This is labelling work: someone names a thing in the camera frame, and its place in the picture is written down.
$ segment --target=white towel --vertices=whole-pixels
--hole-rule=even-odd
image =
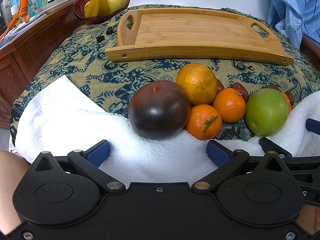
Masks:
[[[308,132],[305,122],[309,117],[320,120],[319,108],[320,92],[316,92],[295,107],[285,127],[270,139],[294,156],[318,155],[320,137]],[[15,145],[18,154],[32,163],[41,151],[64,156],[75,149],[87,150],[103,139],[110,142],[111,150],[100,169],[126,187],[130,182],[193,184],[217,168],[206,154],[208,141],[197,140],[185,130],[161,141],[142,138],[127,118],[105,112],[66,76],[29,102],[18,124]],[[230,150],[263,155],[258,140],[219,142]]]

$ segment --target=blue checkered cloth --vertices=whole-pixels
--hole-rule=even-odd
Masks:
[[[320,0],[271,0],[267,22],[300,48],[302,34],[320,42]]]

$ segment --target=green apple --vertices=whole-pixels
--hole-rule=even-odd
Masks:
[[[271,136],[284,127],[288,105],[278,90],[263,88],[249,98],[244,117],[256,135]]]

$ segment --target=tray handle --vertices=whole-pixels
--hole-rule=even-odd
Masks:
[[[126,25],[128,19],[133,23],[131,29]],[[135,44],[140,21],[141,15],[136,10],[128,11],[121,17],[117,30],[118,47]]]
[[[263,25],[261,22],[258,22],[254,19],[245,17],[245,16],[240,16],[237,19],[240,23],[242,23],[243,26],[249,28],[254,35],[257,35],[260,39],[262,39],[265,43],[267,48],[272,51],[272,52],[279,52],[281,51],[282,53],[285,54],[284,49],[279,42],[278,38],[274,35],[274,33],[265,25]],[[268,33],[268,37],[264,38],[262,37],[259,33],[257,33],[252,27],[254,25],[259,26],[262,30],[264,30],[266,33]]]

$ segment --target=bowl of fruit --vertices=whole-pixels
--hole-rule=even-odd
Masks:
[[[130,0],[78,0],[73,12],[87,24],[103,23],[127,9]]]

